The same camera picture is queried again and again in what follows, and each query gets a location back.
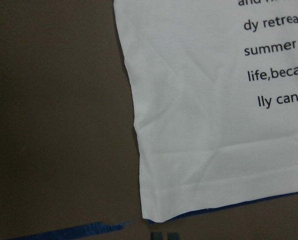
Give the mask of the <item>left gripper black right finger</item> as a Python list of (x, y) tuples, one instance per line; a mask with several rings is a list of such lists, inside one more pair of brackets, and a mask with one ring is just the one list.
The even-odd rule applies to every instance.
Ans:
[(177, 232), (167, 233), (167, 240), (180, 240), (180, 234)]

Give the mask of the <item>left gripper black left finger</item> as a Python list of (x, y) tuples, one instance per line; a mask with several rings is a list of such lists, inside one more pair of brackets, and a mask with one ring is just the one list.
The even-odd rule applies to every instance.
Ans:
[(154, 231), (150, 234), (150, 240), (164, 240), (163, 233), (160, 231)]

